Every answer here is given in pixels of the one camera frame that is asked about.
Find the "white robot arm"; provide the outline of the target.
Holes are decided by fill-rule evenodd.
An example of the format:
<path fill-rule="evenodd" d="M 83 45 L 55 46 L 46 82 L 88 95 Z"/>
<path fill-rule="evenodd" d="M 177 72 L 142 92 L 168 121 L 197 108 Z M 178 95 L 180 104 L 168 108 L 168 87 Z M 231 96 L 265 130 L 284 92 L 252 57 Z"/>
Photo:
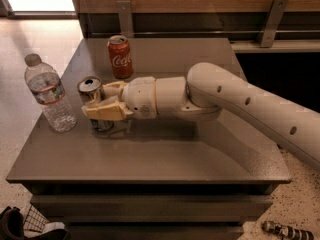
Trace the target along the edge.
<path fill-rule="evenodd" d="M 193 65 L 186 76 L 138 77 L 102 85 L 82 106 L 89 119 L 123 121 L 175 116 L 239 116 L 310 167 L 320 169 L 320 114 L 239 78 L 215 64 Z"/>

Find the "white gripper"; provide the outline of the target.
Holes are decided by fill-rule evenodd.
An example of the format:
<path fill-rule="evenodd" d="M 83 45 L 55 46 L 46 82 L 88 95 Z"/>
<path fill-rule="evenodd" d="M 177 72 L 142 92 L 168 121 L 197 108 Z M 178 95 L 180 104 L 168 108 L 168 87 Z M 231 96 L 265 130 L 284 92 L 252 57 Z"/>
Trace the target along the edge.
<path fill-rule="evenodd" d="M 116 81 L 102 86 L 105 100 L 99 96 L 82 106 L 89 119 L 122 121 L 129 116 L 135 119 L 154 119 L 157 116 L 154 77 L 139 77 L 130 81 Z"/>

